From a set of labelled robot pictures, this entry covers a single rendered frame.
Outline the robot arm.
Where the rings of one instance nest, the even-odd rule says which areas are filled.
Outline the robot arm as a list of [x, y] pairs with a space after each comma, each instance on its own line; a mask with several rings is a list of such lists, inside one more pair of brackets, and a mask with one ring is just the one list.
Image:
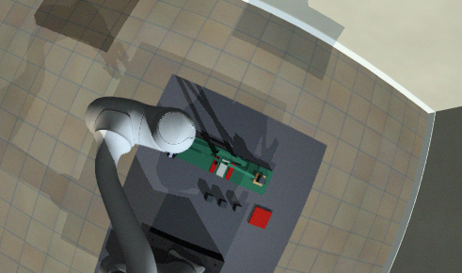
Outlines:
[[169, 251], [163, 264], [155, 263], [151, 246], [117, 173], [120, 156], [135, 144], [169, 153], [188, 149], [196, 135], [191, 117], [180, 108], [101, 97], [90, 103], [85, 120], [97, 141], [97, 184], [123, 252], [123, 255], [106, 256], [101, 261], [99, 273], [202, 273], [204, 265], [189, 260], [176, 249]]

